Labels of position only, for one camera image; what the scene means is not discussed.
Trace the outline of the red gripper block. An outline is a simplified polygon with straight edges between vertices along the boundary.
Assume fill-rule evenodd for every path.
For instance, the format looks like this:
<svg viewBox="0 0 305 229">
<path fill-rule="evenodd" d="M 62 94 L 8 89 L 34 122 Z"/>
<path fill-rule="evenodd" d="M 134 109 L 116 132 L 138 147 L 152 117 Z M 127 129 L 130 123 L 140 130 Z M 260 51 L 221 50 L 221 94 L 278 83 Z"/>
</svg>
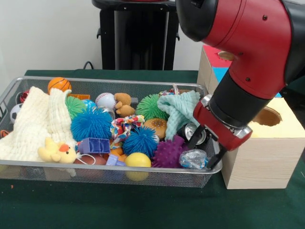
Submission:
<svg viewBox="0 0 305 229">
<path fill-rule="evenodd" d="M 187 127 L 187 146 L 189 149 L 194 149 L 197 145 L 201 145 L 206 139 L 206 132 L 204 127 L 209 130 L 214 137 L 216 137 L 219 144 L 223 147 L 219 153 L 214 155 L 207 164 L 208 169 L 214 169 L 216 165 L 222 160 L 225 153 L 235 150 L 247 141 L 252 135 L 252 129 L 248 126 L 240 130 L 231 130 L 229 127 L 218 121 L 214 115 L 201 102 L 198 102 L 193 116 L 201 125 Z"/>
</svg>

